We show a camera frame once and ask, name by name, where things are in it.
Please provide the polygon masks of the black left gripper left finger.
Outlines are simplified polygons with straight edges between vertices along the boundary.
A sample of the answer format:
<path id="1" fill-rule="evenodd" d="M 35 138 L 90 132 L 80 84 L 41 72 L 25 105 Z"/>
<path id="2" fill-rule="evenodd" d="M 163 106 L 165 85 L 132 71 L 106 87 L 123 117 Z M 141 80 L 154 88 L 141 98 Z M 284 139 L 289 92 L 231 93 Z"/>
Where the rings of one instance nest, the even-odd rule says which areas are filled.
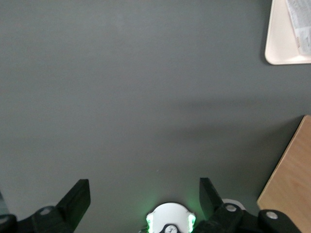
<path id="1" fill-rule="evenodd" d="M 89 180 L 80 179 L 55 205 L 32 215 L 35 233 L 73 233 L 90 206 Z"/>

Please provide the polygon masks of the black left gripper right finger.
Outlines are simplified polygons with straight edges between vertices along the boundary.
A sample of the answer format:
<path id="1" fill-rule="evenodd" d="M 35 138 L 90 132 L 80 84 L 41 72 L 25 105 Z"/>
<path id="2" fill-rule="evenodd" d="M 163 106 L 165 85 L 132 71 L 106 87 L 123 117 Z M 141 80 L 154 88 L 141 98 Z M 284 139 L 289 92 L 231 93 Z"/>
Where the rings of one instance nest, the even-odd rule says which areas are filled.
<path id="1" fill-rule="evenodd" d="M 199 201 L 205 220 L 195 233 L 236 233 L 241 224 L 243 210 L 232 203 L 224 203 L 209 178 L 200 178 Z"/>

